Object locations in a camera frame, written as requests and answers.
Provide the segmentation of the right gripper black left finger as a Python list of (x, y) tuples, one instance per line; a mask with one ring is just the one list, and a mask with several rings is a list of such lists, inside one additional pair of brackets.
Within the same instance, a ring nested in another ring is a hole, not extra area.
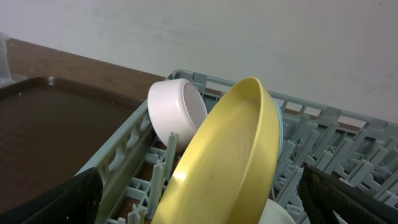
[(48, 192), (1, 214), (1, 223), (89, 223), (96, 220), (103, 181), (91, 167)]

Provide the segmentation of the cream white cup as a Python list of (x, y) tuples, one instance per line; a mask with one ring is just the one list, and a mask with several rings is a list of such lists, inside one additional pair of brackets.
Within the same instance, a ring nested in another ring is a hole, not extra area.
[(268, 199), (258, 224), (295, 224), (295, 220), (278, 203)]

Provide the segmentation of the pink bowl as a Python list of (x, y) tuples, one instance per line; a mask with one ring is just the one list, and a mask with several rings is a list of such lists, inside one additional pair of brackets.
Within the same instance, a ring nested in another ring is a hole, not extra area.
[(148, 92), (147, 107), (154, 131), (164, 144), (171, 133), (178, 134), (177, 152), (187, 148), (208, 115), (200, 92), (184, 78), (155, 82)]

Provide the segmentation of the light blue bowl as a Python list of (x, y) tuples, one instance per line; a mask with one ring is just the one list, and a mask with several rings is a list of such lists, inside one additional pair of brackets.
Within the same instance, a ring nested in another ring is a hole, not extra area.
[(278, 159), (281, 157), (282, 153), (283, 153), (283, 119), (282, 119), (282, 112), (280, 110), (280, 106), (278, 104), (278, 102), (276, 100), (274, 100), (275, 103), (275, 107), (277, 109), (278, 112), (278, 118), (279, 118), (279, 156)]

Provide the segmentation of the yellow plate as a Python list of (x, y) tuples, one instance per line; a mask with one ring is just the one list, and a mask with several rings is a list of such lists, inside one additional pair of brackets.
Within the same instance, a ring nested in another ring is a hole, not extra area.
[(256, 77), (233, 85), (178, 162), (153, 223), (257, 223), (279, 158), (275, 101)]

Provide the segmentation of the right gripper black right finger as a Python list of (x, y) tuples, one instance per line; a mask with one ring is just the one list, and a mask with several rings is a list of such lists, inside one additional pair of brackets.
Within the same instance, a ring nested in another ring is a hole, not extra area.
[(313, 166), (303, 168), (298, 194), (311, 223), (339, 224), (339, 215), (350, 224), (397, 224), (396, 209)]

